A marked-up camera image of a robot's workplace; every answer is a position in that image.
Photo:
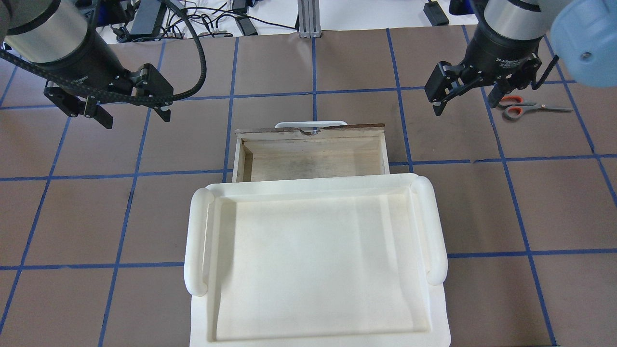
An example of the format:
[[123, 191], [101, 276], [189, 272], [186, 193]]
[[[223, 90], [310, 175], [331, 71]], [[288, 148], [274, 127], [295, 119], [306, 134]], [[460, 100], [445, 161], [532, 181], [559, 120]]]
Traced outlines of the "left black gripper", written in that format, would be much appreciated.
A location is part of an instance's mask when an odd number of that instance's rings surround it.
[[[113, 128], [114, 117], [102, 105], [115, 100], [79, 92], [75, 85], [130, 97], [153, 98], [174, 94], [171, 84], [152, 64], [145, 63], [136, 72], [130, 72], [108, 46], [80, 46], [68, 57], [45, 62], [43, 68], [71, 81], [71, 85], [66, 85], [47, 79], [44, 95], [49, 101], [68, 117], [93, 118], [106, 129]], [[154, 110], [161, 120], [171, 121], [169, 106], [154, 106]]]

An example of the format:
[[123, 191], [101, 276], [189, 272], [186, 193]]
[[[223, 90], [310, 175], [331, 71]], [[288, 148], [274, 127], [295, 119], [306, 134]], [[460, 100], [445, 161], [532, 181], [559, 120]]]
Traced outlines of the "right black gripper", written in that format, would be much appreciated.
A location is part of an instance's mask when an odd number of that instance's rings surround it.
[[502, 97], [515, 89], [541, 86], [543, 81], [537, 78], [542, 66], [540, 40], [514, 40], [491, 27], [477, 27], [463, 60], [457, 65], [438, 62], [424, 86], [435, 116], [443, 114], [452, 98], [474, 88], [493, 85], [487, 103], [496, 108]]

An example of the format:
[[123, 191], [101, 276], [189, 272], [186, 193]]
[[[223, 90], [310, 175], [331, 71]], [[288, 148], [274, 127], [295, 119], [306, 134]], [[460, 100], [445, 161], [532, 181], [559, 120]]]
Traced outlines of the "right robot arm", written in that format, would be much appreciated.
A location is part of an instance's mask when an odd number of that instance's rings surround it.
[[450, 13], [474, 14], [478, 24], [463, 60], [440, 61], [426, 82], [436, 116], [474, 88], [492, 87], [491, 107], [514, 90], [536, 90], [558, 62], [584, 85], [617, 83], [614, 0], [456, 0]]

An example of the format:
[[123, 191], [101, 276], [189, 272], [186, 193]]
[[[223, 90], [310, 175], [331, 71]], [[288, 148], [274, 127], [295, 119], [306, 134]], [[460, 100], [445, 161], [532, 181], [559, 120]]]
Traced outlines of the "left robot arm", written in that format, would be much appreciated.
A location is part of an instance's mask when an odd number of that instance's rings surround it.
[[1, 37], [26, 61], [69, 84], [46, 78], [44, 95], [66, 116], [85, 116], [105, 128], [114, 119], [102, 107], [110, 97], [80, 92], [77, 86], [122, 96], [172, 96], [174, 89], [152, 65], [126, 69], [101, 35], [69, 0], [3, 0]]

